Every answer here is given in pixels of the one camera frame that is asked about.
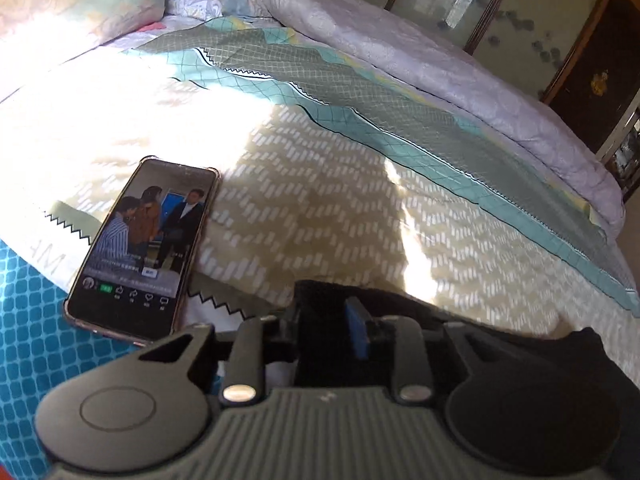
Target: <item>person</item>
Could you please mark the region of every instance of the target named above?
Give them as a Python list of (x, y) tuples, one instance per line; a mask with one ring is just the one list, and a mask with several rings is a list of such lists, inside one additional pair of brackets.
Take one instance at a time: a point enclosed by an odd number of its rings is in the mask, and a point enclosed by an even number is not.
[(140, 206), (129, 222), (129, 253), (136, 257), (140, 272), (145, 267), (149, 242), (158, 236), (160, 227), (158, 199), (161, 193), (162, 188), (159, 186), (147, 187), (140, 197)]
[(124, 196), (118, 200), (92, 251), (92, 259), (97, 260), (100, 266), (105, 262), (128, 259), (129, 226), (125, 218), (133, 216), (139, 205), (140, 200), (134, 196)]
[(169, 213), (160, 229), (163, 236), (158, 259), (154, 266), (156, 269), (162, 267), (169, 251), (173, 248), (175, 255), (171, 262), (171, 270), (175, 272), (182, 270), (184, 257), (195, 240), (204, 212), (204, 206), (200, 203), (202, 197), (204, 197), (203, 190), (192, 189), (187, 194), (185, 201), (180, 202)]

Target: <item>man in black suit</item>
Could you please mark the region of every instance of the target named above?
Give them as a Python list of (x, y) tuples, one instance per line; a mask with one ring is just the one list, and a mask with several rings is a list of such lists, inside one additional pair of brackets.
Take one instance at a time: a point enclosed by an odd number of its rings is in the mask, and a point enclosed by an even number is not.
[(175, 254), (174, 260), (171, 262), (171, 270), (175, 272), (182, 270), (184, 257), (198, 233), (200, 218), (204, 211), (204, 206), (200, 203), (202, 197), (204, 197), (203, 190), (192, 189), (188, 193), (185, 201), (180, 202), (169, 213), (169, 216), (160, 228), (162, 243), (160, 244), (158, 258), (154, 266), (156, 269), (162, 267), (169, 251), (171, 248), (174, 248)]

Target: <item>striped shirt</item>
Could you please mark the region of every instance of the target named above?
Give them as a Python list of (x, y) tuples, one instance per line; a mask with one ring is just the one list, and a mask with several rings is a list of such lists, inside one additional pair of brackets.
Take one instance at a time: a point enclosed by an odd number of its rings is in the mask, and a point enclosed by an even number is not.
[(129, 227), (121, 216), (114, 216), (96, 242), (92, 258), (123, 260), (128, 254)]

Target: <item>bed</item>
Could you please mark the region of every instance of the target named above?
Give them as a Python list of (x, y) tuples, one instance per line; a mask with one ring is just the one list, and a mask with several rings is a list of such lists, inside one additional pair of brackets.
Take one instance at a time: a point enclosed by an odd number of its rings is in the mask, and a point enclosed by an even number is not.
[(530, 336), (591, 326), (640, 385), (620, 189), (551, 110), (359, 0), (144, 8), (133, 32), (15, 71), (0, 102), (0, 458), (15, 478), (43, 472), (37, 400), (128, 351), (58, 308), (147, 155), (224, 174), (183, 323), (233, 330), (311, 278)]

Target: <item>person in striped shirt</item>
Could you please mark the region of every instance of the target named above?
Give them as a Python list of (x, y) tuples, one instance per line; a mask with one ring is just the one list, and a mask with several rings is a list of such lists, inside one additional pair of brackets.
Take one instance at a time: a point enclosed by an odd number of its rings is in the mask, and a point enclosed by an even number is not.
[(140, 199), (133, 196), (124, 196), (118, 201), (95, 244), (92, 260), (107, 263), (129, 258), (129, 226), (124, 219), (133, 216), (139, 205)]

